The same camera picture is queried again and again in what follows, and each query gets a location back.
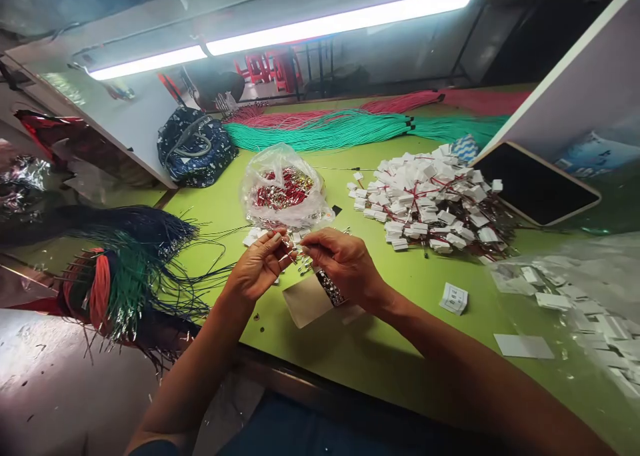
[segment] blue patterned bag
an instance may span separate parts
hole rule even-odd
[[[208,187],[238,156],[219,120],[180,107],[158,131],[158,156],[179,186]]]
[[[475,142],[471,135],[462,136],[451,145],[451,154],[456,156],[459,161],[464,162],[465,166],[468,166],[478,156],[479,152],[478,143]]]

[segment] tablet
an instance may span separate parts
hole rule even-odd
[[[472,164],[486,181],[502,179],[500,200],[538,226],[550,226],[596,206],[600,193],[510,141]]]

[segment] pile of connectors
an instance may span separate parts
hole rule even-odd
[[[384,223],[396,251],[428,245],[440,254],[466,251],[485,264],[512,255],[509,242],[518,224],[495,197],[502,180],[485,181],[448,144],[380,162],[366,188],[362,173],[353,176],[359,185],[347,184],[353,207]]]

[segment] left hand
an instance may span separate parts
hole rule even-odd
[[[284,242],[289,241],[287,230],[278,228],[252,244],[235,264],[224,293],[240,296],[252,303],[256,302],[280,276],[280,272],[291,264],[287,257],[289,249]],[[296,258],[297,252],[291,254]]]

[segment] fluorescent light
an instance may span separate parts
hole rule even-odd
[[[176,64],[188,63],[196,59],[206,58],[200,46],[192,46],[184,49],[177,49],[157,56],[151,56],[144,59],[138,59],[130,63],[124,63],[110,68],[99,69],[98,71],[89,72],[90,76],[98,81],[112,79],[120,76],[128,76],[152,69],[160,69],[162,67],[173,66]]]
[[[248,49],[272,46],[289,41],[308,39],[330,34],[343,33],[354,29],[378,26],[398,21],[406,21],[422,16],[429,16],[464,8],[470,0],[402,0],[356,9],[332,16],[325,16],[310,21],[294,23],[255,33],[234,36],[207,43],[207,48],[214,56],[220,56]],[[169,53],[151,56],[130,63],[112,66],[89,74],[99,81],[120,76],[128,76],[143,71],[151,71],[166,66],[188,63],[206,55],[200,46],[193,46]]]

